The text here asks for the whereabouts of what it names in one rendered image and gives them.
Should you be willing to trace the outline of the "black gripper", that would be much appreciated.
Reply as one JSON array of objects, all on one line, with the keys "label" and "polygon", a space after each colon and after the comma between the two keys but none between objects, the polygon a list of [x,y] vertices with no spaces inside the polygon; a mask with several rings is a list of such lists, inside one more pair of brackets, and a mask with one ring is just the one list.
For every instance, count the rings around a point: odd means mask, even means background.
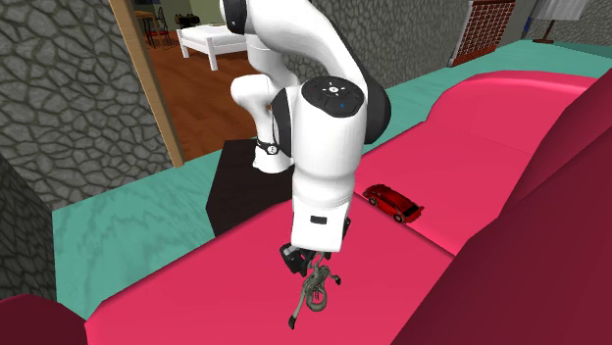
[{"label": "black gripper", "polygon": [[[292,273],[299,272],[302,276],[305,276],[307,274],[308,265],[315,258],[317,252],[286,243],[280,247],[280,254]],[[341,278],[337,274],[332,274],[329,266],[316,267],[316,273],[316,282],[315,277],[310,274],[302,283],[298,305],[288,320],[290,329],[294,329],[297,317],[303,305],[306,305],[311,311],[314,310],[313,298],[317,293],[317,285],[323,286],[328,278],[331,278],[337,285],[341,284]]]}]

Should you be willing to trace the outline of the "grey-green curled figure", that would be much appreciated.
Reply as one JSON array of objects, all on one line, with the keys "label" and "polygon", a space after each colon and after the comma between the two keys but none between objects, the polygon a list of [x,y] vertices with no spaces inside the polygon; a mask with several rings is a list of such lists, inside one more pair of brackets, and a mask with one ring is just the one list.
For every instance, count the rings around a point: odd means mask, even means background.
[{"label": "grey-green curled figure", "polygon": [[306,306],[312,312],[320,312],[326,306],[328,302],[328,294],[327,291],[322,287],[315,287],[310,292],[306,293]]}]

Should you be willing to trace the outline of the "red toy car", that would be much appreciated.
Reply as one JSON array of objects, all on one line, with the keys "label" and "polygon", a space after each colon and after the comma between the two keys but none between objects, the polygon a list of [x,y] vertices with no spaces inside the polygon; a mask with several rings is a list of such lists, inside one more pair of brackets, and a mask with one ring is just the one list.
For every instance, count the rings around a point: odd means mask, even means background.
[{"label": "red toy car", "polygon": [[381,211],[392,216],[396,222],[400,223],[415,221],[424,210],[423,206],[419,206],[384,184],[375,184],[366,188],[362,192],[362,196],[372,206],[379,208]]}]

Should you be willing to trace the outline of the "black robot stand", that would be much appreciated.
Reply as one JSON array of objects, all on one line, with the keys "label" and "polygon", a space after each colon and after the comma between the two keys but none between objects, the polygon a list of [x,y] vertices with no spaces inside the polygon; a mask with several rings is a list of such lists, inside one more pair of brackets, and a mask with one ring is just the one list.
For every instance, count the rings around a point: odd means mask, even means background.
[{"label": "black robot stand", "polygon": [[206,204],[216,237],[292,197],[294,167],[279,173],[253,168],[255,146],[254,139],[224,143]]}]

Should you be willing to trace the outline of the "red sofa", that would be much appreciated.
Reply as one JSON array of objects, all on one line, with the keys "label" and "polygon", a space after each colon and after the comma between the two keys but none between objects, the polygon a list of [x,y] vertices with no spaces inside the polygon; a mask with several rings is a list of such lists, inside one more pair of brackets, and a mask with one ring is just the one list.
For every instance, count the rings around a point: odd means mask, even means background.
[{"label": "red sofa", "polygon": [[300,279],[283,203],[104,301],[84,320],[0,302],[0,345],[612,345],[612,70],[472,76],[368,153],[320,313],[289,327]]}]

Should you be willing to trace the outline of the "white bed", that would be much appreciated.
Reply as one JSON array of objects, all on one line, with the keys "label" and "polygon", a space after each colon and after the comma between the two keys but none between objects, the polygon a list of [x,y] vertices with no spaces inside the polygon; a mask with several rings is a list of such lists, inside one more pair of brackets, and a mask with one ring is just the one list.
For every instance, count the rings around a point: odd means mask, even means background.
[{"label": "white bed", "polygon": [[243,35],[231,32],[226,25],[198,25],[177,30],[182,56],[189,58],[192,49],[208,56],[211,70],[218,69],[217,56],[247,49]]}]

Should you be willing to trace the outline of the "dark chair with red seat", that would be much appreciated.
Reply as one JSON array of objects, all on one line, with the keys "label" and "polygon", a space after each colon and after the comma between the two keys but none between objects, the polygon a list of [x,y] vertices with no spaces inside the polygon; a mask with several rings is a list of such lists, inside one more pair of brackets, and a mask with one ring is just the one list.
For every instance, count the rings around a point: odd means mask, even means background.
[{"label": "dark chair with red seat", "polygon": [[147,42],[151,47],[155,47],[154,37],[159,39],[165,38],[166,43],[169,46],[172,45],[168,24],[162,7],[159,7],[156,10],[153,18],[145,18],[143,20],[143,28]]}]

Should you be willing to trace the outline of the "red brick fireplace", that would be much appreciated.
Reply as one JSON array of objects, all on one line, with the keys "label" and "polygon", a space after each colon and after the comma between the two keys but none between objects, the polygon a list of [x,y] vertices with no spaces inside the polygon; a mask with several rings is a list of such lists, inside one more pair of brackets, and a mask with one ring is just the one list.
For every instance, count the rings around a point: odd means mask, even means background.
[{"label": "red brick fireplace", "polygon": [[453,68],[492,53],[508,25],[516,0],[470,0],[466,20],[447,66]]}]

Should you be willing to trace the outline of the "white shade floor lamp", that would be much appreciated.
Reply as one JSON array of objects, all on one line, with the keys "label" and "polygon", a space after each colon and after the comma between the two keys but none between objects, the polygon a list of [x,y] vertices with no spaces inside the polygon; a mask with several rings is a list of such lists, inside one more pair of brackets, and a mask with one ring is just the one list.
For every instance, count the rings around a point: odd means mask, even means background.
[{"label": "white shade floor lamp", "polygon": [[532,20],[549,21],[542,38],[534,39],[535,43],[552,44],[548,35],[557,21],[578,21],[590,0],[536,0],[530,14]]}]

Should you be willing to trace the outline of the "wooden door frame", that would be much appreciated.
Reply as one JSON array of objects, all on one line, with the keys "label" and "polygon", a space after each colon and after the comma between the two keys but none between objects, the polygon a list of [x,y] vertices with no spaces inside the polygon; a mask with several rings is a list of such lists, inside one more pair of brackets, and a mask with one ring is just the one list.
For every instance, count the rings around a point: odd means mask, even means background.
[{"label": "wooden door frame", "polygon": [[164,139],[173,166],[180,168],[185,163],[184,153],[159,78],[154,71],[144,38],[140,33],[131,0],[108,1],[126,43],[156,124]]}]

